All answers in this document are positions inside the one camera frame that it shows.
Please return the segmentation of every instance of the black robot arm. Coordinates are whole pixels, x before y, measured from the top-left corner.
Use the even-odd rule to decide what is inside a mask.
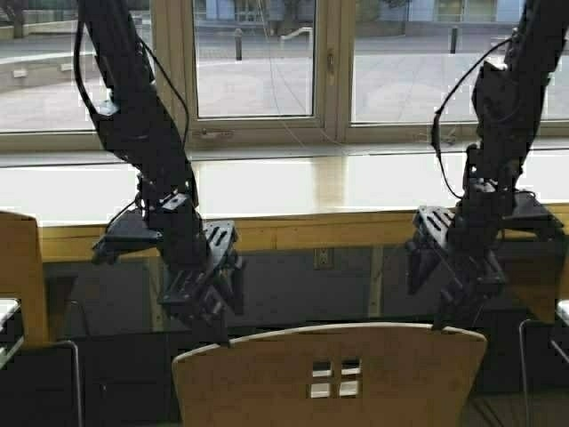
[[[156,92],[148,46],[124,0],[78,0],[76,83],[106,151],[140,172],[132,210],[125,209],[94,246],[93,260],[157,247],[171,278],[160,295],[167,314],[211,341],[227,343],[225,307],[243,311],[243,261],[233,222],[204,226],[184,140]],[[109,99],[95,107],[84,88],[80,50],[87,28]]]
[[[472,101],[481,141],[467,150],[464,196],[454,212],[422,206],[415,215],[417,231],[407,243],[410,293],[419,290],[440,262],[452,277],[441,291],[435,329],[472,316],[501,291],[506,277],[492,251],[500,230],[531,231],[543,239],[563,234],[563,224],[534,195],[518,192],[516,186],[568,27],[566,0],[526,1],[504,60],[487,60],[479,71]]]

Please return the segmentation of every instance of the power outlet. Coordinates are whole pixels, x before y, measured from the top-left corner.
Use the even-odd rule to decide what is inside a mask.
[[[314,269],[331,270],[334,268],[334,251],[331,248],[314,250]]]

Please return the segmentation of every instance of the metal chair leg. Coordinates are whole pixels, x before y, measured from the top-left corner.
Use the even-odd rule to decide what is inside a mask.
[[[83,385],[81,382],[81,370],[79,361],[79,348],[72,341],[59,341],[53,347],[68,347],[73,351],[73,365],[75,375],[77,427],[84,427],[83,421]]]

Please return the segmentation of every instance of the bollard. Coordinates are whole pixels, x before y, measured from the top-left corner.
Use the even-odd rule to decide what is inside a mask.
[[[451,29],[451,53],[456,53],[456,45],[459,40],[459,28],[453,27]]]
[[[235,59],[243,60],[243,30],[237,28],[233,37],[235,38]]]

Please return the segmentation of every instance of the wooden chair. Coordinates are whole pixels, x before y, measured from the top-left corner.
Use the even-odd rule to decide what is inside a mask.
[[[258,334],[172,363],[184,427],[456,427],[486,339],[365,323]]]
[[[82,427],[79,350],[74,342],[57,341],[72,287],[69,278],[46,284],[36,219],[0,212],[0,298],[20,300],[24,350],[68,347],[73,351],[77,424]]]

